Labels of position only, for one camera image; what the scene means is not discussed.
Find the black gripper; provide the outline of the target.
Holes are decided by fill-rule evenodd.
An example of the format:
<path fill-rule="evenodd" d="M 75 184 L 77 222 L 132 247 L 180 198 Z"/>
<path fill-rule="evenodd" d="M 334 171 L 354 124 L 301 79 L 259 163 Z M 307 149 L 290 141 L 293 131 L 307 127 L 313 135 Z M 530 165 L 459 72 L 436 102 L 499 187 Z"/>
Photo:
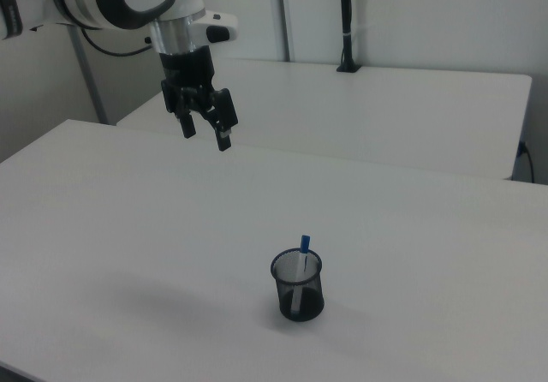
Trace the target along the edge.
<path fill-rule="evenodd" d="M 210 47 L 202 46 L 184 54 L 159 56 L 165 74 L 161 87 L 166 110 L 176 117 L 183 136 L 189 139 L 196 135 L 196 130 L 183 91 L 179 87 L 213 89 L 215 69 Z M 231 130 L 238 124 L 230 91 L 224 88 L 208 92 L 200 114 L 213 128 L 219 151 L 228 150 L 231 147 Z"/>

